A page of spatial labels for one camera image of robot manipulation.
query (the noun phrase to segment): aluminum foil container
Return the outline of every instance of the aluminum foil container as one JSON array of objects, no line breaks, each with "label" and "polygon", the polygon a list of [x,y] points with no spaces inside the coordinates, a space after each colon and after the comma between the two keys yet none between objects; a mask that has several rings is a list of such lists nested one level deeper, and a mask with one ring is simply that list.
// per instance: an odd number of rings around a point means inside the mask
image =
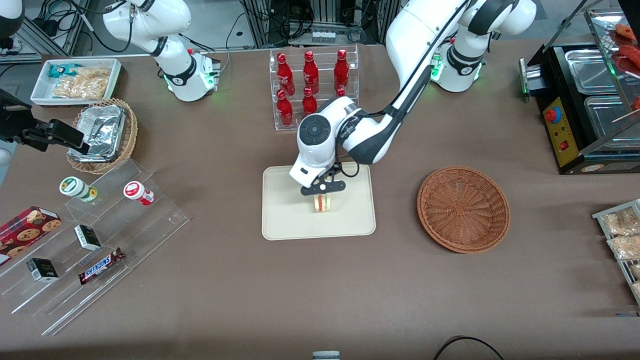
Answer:
[{"label": "aluminum foil container", "polygon": [[127,112],[117,105],[97,106],[80,113],[77,129],[89,145],[86,155],[69,149],[67,154],[80,162],[110,162],[118,157]]}]

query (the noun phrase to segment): brown wicker basket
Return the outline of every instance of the brown wicker basket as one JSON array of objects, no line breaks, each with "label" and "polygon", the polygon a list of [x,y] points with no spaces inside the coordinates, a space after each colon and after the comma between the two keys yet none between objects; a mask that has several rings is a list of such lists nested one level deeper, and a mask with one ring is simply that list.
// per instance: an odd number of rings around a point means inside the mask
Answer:
[{"label": "brown wicker basket", "polygon": [[[82,172],[90,172],[94,175],[102,175],[105,172],[109,171],[111,168],[116,166],[117,163],[126,160],[131,157],[131,153],[133,153],[133,148],[136,146],[136,136],[138,135],[138,119],[136,119],[136,114],[131,111],[129,105],[126,102],[120,99],[109,99],[101,102],[96,102],[95,104],[89,105],[89,107],[96,106],[107,106],[107,105],[118,105],[122,107],[127,112],[127,118],[125,120],[125,128],[122,133],[122,140],[120,141],[120,155],[116,160],[110,163],[81,163],[79,161],[73,160],[69,155],[67,155],[67,161],[74,167],[74,169],[82,171]],[[78,120],[80,119],[80,114],[76,116],[76,121],[74,121],[74,127],[77,127]]]},{"label": "brown wicker basket", "polygon": [[465,254],[498,245],[511,220],[500,187],[466,167],[445,167],[427,176],[418,192],[418,216],[435,241]]}]

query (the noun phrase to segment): acrylic display stand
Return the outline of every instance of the acrylic display stand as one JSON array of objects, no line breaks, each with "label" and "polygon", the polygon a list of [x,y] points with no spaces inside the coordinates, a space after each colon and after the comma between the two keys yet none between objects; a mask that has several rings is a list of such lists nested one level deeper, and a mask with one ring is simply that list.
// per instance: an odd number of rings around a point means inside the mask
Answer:
[{"label": "acrylic display stand", "polygon": [[[343,163],[348,174],[355,163]],[[336,180],[346,182],[341,192],[329,194],[331,208],[318,213],[313,196],[300,193],[300,185],[289,175],[291,167],[270,167],[262,175],[262,235],[267,240],[333,238],[370,235],[376,230],[371,173],[367,165],[351,179],[344,174]]]},{"label": "acrylic display stand", "polygon": [[[143,206],[123,196],[125,184],[133,180],[153,191],[151,205]],[[63,224],[55,233],[0,267],[3,304],[14,314],[33,315],[42,327],[42,335],[60,331],[189,221],[156,186],[151,173],[133,160],[118,164],[92,186],[98,190],[94,201],[68,201],[56,211]],[[74,232],[79,224],[93,227],[102,244],[100,250],[80,246]],[[78,274],[117,247],[125,258],[81,285]],[[26,265],[31,258],[51,260],[60,278],[49,284],[34,281]]]},{"label": "acrylic display stand", "polygon": [[[318,66],[318,74],[320,77],[320,89],[315,94],[318,106],[328,99],[336,97],[335,90],[333,89],[333,67],[338,59],[338,50],[345,49],[347,51],[347,62],[349,63],[349,85],[346,89],[345,96],[350,97],[356,104],[360,97],[359,90],[359,54],[358,47],[356,46],[326,46],[326,47],[313,47],[310,48],[314,52],[314,59]],[[303,89],[305,88],[305,80],[302,74],[302,69],[305,66],[305,53],[306,49],[289,48],[289,49],[275,49],[271,50],[269,54],[269,79],[271,80],[271,102],[273,103],[273,118],[275,121],[276,130],[297,130],[298,125],[304,117],[302,110],[302,98],[304,98]],[[278,98],[276,97],[276,91],[280,88],[278,82],[278,62],[276,61],[276,55],[278,53],[284,53],[287,56],[287,63],[293,71],[293,83],[296,85],[296,93],[289,97],[291,106],[293,107],[293,125],[284,126],[278,116],[278,108],[276,103]]]}]

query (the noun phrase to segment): red cookie box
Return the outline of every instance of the red cookie box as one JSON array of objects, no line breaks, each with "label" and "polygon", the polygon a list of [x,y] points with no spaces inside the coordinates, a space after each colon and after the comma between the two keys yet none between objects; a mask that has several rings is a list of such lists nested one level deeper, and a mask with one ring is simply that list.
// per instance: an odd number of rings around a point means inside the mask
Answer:
[{"label": "red cookie box", "polygon": [[0,226],[0,266],[60,226],[56,213],[31,206]]}]

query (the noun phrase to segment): brown table surface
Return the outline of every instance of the brown table surface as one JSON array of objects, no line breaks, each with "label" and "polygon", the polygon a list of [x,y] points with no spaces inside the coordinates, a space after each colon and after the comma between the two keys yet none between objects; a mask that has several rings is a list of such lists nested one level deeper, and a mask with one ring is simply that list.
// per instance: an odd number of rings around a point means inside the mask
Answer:
[{"label": "brown table surface", "polygon": [[[557,174],[535,102],[519,95],[517,61],[540,44],[493,43],[465,93],[428,86],[371,167],[372,235],[293,241],[260,232],[262,172],[298,153],[294,134],[273,129],[269,52],[232,54],[221,90],[194,103],[167,91],[152,58],[119,58],[117,96],[140,122],[133,158],[192,220],[53,337],[4,309],[0,359],[431,359],[461,334],[508,359],[637,359],[640,319],[614,317],[634,299],[590,217],[638,198],[637,175]],[[382,46],[360,59],[361,105],[377,111],[396,73]],[[71,121],[78,109],[33,112]],[[60,207],[65,176],[95,179],[64,153],[19,147],[0,219]],[[487,253],[452,253],[417,218],[422,180],[449,165],[484,172],[509,200],[511,229]]]}]

